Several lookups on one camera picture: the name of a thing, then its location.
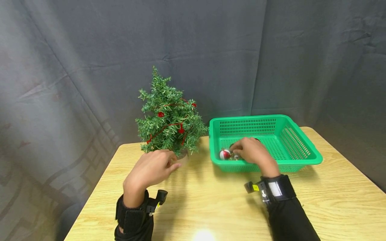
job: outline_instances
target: black wrist strap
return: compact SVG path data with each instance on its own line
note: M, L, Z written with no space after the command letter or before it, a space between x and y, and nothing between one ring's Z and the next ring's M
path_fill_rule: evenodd
M280 202L296 197L288 175L280 175L274 178L261 177L260 179L260 183L265 184L266 193L271 202Z
M248 193L260 191L263 202L267 205L296 197L290 179L287 175L274 178L261 177L261 181L254 184L248 182L244 185Z
M149 202L149 192L146 190L144 195L143 203L137 208L125 207L123 204L123 195L118 199L115 219L118 220L118 225L123 228L124 233L139 232L148 217L148 215L146 215L146 207Z

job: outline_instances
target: right hand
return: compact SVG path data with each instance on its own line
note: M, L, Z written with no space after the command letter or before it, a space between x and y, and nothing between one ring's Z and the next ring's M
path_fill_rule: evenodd
M176 160L177 156L168 149L143 154L126 177L124 187L133 188L135 186L144 191L166 180L173 171L181 166L179 163L172 164L171 161Z
M280 176L277 162L257 139L244 137L235 142L230 147L230 150L240 155L245 161L258 165L263 177L273 178Z

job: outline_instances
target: left hand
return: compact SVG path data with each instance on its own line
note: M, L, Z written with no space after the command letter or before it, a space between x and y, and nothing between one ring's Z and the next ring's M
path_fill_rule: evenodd
M163 149L143 154L124 181L124 191L134 189L144 192L148 187L166 180L181 164L171 164L177 160L174 152Z

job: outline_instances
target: red and white ornament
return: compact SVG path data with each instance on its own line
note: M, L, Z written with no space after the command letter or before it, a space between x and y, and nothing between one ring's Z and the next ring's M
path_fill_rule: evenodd
M222 149L220 151L220 159L221 160L228 160L231 156L232 156L232 154L230 153L230 150Z

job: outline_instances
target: wooden table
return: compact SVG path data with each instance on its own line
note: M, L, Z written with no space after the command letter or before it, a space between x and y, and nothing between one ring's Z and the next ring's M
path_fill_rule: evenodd
M386 195L309 127L302 130L323 155L318 166L290 173L296 194L322 240L386 240ZM71 240L113 240L122 182L142 155L140 143L120 146L67 235ZM244 183L259 173L225 173L200 152L170 178L148 190L169 192L154 215L153 240L271 240L265 207Z

